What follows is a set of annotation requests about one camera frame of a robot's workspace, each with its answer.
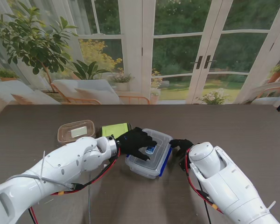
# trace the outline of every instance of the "red cable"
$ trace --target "red cable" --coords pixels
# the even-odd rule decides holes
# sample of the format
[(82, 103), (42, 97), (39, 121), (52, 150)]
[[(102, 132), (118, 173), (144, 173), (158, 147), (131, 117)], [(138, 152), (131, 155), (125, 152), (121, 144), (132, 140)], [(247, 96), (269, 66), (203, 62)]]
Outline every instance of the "red cable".
[(210, 203), (209, 201), (207, 201), (197, 190), (196, 188), (194, 187), (192, 181), (191, 181), (191, 178), (190, 178), (190, 175), (189, 175), (189, 169), (188, 169), (188, 153), (189, 153), (190, 149), (187, 150), (186, 152), (186, 158), (185, 158), (185, 167), (186, 167), (186, 173), (188, 174), (188, 181), (189, 181), (189, 184), (191, 185), (192, 189), (205, 201), (207, 202), (210, 206), (212, 206), (213, 204)]
[(34, 218), (34, 220), (35, 220), (35, 223), (38, 224), (38, 221), (37, 221), (37, 219), (36, 219), (36, 216), (35, 216), (35, 213), (34, 213), (34, 210), (33, 210), (32, 206), (30, 207), (30, 209), (31, 209), (33, 218)]
[[(118, 155), (117, 155), (117, 158), (120, 156), (120, 148), (118, 149)], [(113, 161), (113, 163), (111, 164), (111, 166), (98, 178), (96, 179), (93, 183), (95, 183), (96, 181), (98, 181), (99, 179), (101, 179), (106, 173), (107, 171), (115, 164), (116, 160)], [(72, 193), (76, 193), (80, 190), (73, 190), (73, 191), (65, 191), (64, 194), (72, 194)]]

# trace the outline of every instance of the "clear plastic box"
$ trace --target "clear plastic box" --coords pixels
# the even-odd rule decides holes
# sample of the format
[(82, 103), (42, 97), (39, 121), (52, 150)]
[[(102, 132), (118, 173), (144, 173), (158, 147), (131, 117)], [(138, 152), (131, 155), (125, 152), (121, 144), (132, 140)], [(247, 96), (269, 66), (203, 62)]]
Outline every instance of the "clear plastic box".
[(140, 152), (150, 157), (150, 161), (144, 161), (129, 155), (126, 157), (126, 164), (130, 167), (131, 171), (144, 177), (155, 179), (161, 175), (163, 165), (166, 165), (164, 163), (167, 162), (171, 152), (169, 142), (172, 140), (172, 137), (147, 128), (143, 129), (143, 131), (148, 133), (158, 143), (153, 154), (146, 153), (147, 147), (139, 149)]
[(57, 139), (59, 143), (67, 144), (84, 136), (95, 138), (95, 126), (91, 120), (81, 120), (60, 126)]

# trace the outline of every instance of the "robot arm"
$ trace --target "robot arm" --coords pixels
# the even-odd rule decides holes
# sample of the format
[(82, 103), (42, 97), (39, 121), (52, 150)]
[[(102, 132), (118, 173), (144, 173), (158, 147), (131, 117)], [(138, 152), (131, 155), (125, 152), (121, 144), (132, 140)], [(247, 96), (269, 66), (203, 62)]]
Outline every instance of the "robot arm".
[(219, 209), (237, 224), (278, 224), (252, 182), (220, 147), (209, 142), (189, 151), (191, 170)]
[(26, 209), (41, 199), (55, 192), (74, 190), (71, 183), (82, 172), (95, 170), (117, 154), (113, 137), (82, 137), (54, 150), (22, 175), (0, 184), (0, 224), (15, 224)]

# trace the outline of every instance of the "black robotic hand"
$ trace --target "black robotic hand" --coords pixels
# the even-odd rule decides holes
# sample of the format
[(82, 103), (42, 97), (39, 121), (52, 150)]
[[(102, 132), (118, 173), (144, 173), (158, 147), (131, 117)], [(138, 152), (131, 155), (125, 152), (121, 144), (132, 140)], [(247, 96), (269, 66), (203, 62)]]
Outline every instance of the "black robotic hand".
[(169, 142), (172, 148), (178, 147), (181, 148), (176, 153), (176, 156), (185, 156), (186, 151), (191, 148), (194, 144), (187, 139), (173, 139)]
[(157, 145), (157, 142), (153, 141), (153, 138), (139, 127), (119, 136), (116, 141), (119, 144), (121, 153), (130, 154), (145, 161), (150, 161), (150, 158), (141, 153), (139, 149), (142, 147), (153, 147)]
[(187, 139), (174, 139), (174, 140), (171, 140), (169, 142), (169, 144), (171, 144), (172, 148), (179, 146), (180, 150), (178, 150), (178, 152), (176, 153), (176, 156), (180, 157), (178, 163), (179, 163), (180, 167), (182, 168), (182, 170), (185, 171), (185, 154), (186, 154), (186, 151), (189, 148), (191, 148), (194, 144)]

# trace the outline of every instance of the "white cushion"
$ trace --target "white cushion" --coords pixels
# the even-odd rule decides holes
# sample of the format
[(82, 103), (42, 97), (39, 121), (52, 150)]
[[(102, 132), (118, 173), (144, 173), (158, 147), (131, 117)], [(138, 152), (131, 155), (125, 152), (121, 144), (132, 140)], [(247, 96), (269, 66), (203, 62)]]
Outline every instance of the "white cushion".
[(108, 83), (108, 81), (104, 79), (97, 79), (97, 80), (60, 79), (60, 80), (54, 80), (53, 84), (63, 95), (71, 98), (77, 98), (77, 99), (85, 98), (81, 94), (79, 94), (75, 89), (101, 90), (101, 91), (104, 90), (117, 95), (114, 89)]
[(31, 92), (33, 92), (32, 89), (18, 80), (0, 82), (0, 112), (7, 105), (18, 104), (11, 93), (26, 94)]
[(75, 89), (85, 99), (96, 99), (101, 104), (120, 104), (120, 99), (116, 94), (106, 90)]
[(47, 104), (60, 104), (47, 94), (35, 90), (27, 94), (12, 94), (15, 100), (21, 105), (47, 105)]
[(280, 97), (263, 97), (252, 101), (251, 104), (280, 106)]

